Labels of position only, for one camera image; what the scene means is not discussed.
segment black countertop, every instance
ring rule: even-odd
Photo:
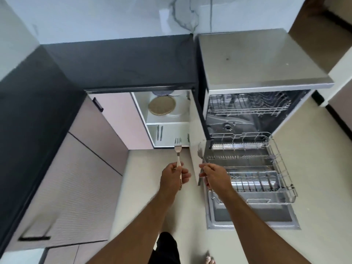
[[[192,35],[44,45],[66,77],[90,92],[197,86]]]
[[[0,257],[85,96],[42,46],[0,81]]]

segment beige plate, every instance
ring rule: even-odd
[[[149,111],[157,116],[169,114],[176,107],[176,101],[169,96],[159,96],[150,101]]]

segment person's left hand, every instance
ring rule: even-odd
[[[181,186],[180,174],[182,173],[182,184],[188,182],[191,177],[191,173],[188,172],[188,169],[182,167],[183,162],[181,162],[181,166],[179,167],[176,167],[176,165],[177,162],[170,163],[161,173],[158,193],[165,198],[169,205],[173,204],[175,196]]]

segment wire rack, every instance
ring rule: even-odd
[[[211,115],[234,116],[241,114],[279,115],[291,105],[284,92],[232,93],[209,97]]]
[[[247,193],[269,193],[256,199],[271,204],[296,200],[297,191],[270,133],[224,133],[213,138],[205,160],[223,166],[237,192],[247,197]]]

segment floor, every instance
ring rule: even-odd
[[[311,263],[348,263],[352,258],[352,142],[325,108],[309,98],[274,137],[298,198],[293,208],[301,231],[278,231]],[[181,160],[191,170],[189,151]],[[130,152],[111,238],[143,209],[159,185],[173,150]],[[181,263],[201,263],[207,250],[217,264],[247,263],[235,231],[207,230],[204,197],[192,179],[177,194],[174,238]]]
[[[352,46],[352,33],[323,15],[298,17],[289,33],[327,73]]]

